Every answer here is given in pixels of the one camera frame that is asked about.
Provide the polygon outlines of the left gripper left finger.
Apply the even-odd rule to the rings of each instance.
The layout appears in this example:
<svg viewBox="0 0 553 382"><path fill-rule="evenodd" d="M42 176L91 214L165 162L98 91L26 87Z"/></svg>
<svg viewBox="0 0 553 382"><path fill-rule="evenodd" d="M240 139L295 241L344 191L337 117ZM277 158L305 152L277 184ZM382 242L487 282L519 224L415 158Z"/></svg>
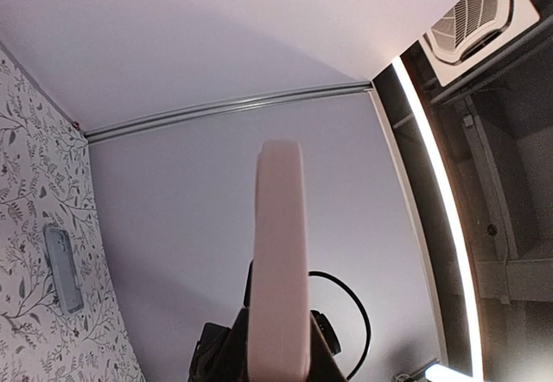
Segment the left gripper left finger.
<svg viewBox="0 0 553 382"><path fill-rule="evenodd" d="M248 381L249 309L242 308L230 328L204 324L192 357L192 381Z"/></svg>

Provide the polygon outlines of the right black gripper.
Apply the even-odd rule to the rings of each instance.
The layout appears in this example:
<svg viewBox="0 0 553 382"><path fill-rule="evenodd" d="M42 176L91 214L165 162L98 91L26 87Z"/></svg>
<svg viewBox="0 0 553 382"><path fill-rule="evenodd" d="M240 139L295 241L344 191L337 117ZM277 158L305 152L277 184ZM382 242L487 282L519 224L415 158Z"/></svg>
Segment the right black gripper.
<svg viewBox="0 0 553 382"><path fill-rule="evenodd" d="M251 262L242 308L249 309L248 381L309 381L311 326L334 359L334 331L308 307L308 268L303 260L271 266Z"/></svg>

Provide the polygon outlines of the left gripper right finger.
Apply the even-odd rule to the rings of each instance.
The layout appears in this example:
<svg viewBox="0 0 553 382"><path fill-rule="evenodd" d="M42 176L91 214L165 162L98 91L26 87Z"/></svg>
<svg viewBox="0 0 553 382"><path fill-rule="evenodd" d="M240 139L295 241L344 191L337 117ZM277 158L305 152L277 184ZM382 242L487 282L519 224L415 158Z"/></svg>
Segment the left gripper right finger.
<svg viewBox="0 0 553 382"><path fill-rule="evenodd" d="M311 326L310 369L308 380L314 382L346 382L316 325Z"/></svg>

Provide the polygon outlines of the pink phone case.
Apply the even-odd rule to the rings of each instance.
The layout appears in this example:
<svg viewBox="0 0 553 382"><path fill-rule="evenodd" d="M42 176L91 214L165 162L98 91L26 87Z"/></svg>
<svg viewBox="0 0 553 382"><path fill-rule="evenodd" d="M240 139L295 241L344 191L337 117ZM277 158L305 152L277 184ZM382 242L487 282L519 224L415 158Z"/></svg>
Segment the pink phone case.
<svg viewBox="0 0 553 382"><path fill-rule="evenodd" d="M253 261L307 263L302 151L290 140L269 140L257 157Z"/></svg>

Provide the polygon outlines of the light blue phone case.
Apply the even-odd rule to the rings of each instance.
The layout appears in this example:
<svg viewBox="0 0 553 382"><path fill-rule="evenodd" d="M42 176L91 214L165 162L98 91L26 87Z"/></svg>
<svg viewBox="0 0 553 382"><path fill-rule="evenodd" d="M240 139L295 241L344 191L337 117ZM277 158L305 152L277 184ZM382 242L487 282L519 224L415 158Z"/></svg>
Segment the light blue phone case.
<svg viewBox="0 0 553 382"><path fill-rule="evenodd" d="M84 301L69 234L57 226L46 225L43 235L61 311L71 315L83 309Z"/></svg>

